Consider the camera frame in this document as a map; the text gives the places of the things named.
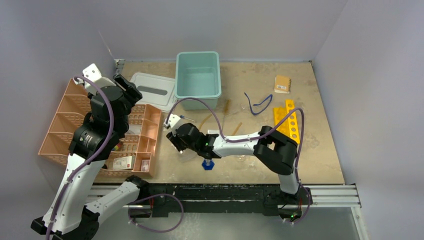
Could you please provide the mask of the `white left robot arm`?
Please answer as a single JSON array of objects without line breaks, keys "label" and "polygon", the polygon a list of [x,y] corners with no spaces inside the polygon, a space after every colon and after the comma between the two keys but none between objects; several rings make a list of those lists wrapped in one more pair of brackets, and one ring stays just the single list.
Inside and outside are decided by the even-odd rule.
[{"label": "white left robot arm", "polygon": [[87,202],[98,172],[129,130],[129,114],[142,94],[121,74],[106,85],[87,76],[75,76],[74,81],[93,87],[88,91],[90,111],[73,133],[66,171],[53,203],[30,226],[48,240],[91,240],[100,225],[123,206],[142,205],[149,199],[148,183],[131,175],[109,194]]}]

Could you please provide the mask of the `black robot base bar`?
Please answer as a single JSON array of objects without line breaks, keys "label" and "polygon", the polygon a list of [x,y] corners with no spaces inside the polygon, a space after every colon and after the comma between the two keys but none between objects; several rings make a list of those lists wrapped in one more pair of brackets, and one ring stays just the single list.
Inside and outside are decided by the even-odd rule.
[{"label": "black robot base bar", "polygon": [[311,190],[300,187],[298,194],[281,192],[279,184],[188,184],[148,183],[131,175],[140,192],[136,199],[152,210],[154,218],[170,213],[262,214],[295,221],[312,203]]}]

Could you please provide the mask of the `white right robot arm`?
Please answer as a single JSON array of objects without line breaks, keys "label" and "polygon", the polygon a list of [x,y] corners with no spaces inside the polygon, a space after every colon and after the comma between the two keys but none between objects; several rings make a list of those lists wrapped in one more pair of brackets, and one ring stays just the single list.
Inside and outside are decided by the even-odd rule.
[{"label": "white right robot arm", "polygon": [[276,129],[264,125],[260,131],[246,134],[221,136],[204,134],[192,123],[165,122],[166,137],[182,153],[191,150],[205,160],[207,167],[214,159],[228,156],[253,156],[270,171],[278,175],[280,196],[288,204],[300,198],[301,183],[298,162],[303,142],[296,142]]}]

